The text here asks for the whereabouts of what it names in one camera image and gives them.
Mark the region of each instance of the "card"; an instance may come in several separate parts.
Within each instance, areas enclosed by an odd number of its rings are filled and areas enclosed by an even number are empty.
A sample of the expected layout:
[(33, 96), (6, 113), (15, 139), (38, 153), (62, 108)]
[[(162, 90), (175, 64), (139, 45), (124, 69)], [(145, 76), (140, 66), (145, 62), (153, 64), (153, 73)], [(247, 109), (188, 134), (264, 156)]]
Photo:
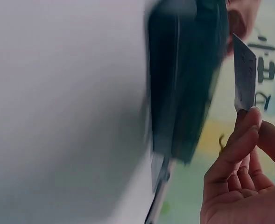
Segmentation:
[(254, 106), (256, 85), (256, 56), (233, 34), (235, 66), (235, 109), (249, 110)]

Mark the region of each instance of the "skin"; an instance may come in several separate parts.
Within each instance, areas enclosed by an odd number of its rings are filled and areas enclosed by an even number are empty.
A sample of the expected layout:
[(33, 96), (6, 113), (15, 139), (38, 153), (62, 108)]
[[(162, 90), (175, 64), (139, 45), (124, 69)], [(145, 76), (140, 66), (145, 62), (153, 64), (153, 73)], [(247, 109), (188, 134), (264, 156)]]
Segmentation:
[(261, 0), (227, 0), (227, 13), (230, 26), (230, 36), (227, 40), (227, 55), (233, 53), (232, 34), (245, 40), (254, 28)]
[(201, 224), (275, 224), (275, 184), (262, 172), (257, 145), (275, 162), (275, 127), (257, 108), (238, 112), (234, 132), (204, 177)]

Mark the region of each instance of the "dark green device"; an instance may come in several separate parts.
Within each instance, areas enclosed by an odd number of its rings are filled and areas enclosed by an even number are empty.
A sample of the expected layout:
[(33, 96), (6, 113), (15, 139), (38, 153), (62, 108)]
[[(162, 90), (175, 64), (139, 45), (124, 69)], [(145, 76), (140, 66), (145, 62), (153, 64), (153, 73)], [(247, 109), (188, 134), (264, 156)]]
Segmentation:
[(189, 163), (225, 57), (225, 0), (161, 0), (146, 18), (153, 150)]

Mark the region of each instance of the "hand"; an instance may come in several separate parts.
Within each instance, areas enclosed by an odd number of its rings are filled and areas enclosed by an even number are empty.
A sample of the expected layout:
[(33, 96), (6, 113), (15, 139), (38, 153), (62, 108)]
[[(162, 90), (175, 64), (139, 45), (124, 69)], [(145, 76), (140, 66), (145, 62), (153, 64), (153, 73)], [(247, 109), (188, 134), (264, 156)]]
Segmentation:
[(275, 185), (256, 152), (258, 144), (275, 161), (274, 141), (275, 127), (261, 122), (257, 108), (238, 113), (227, 146), (204, 177), (201, 224), (275, 224)]

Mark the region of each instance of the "white surface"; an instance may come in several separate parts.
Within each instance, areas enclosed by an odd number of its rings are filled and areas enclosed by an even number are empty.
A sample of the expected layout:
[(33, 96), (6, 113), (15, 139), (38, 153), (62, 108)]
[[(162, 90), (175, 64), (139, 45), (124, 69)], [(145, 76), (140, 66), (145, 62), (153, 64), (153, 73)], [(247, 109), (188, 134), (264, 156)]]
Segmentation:
[(140, 224), (144, 1), (0, 0), (0, 224)]

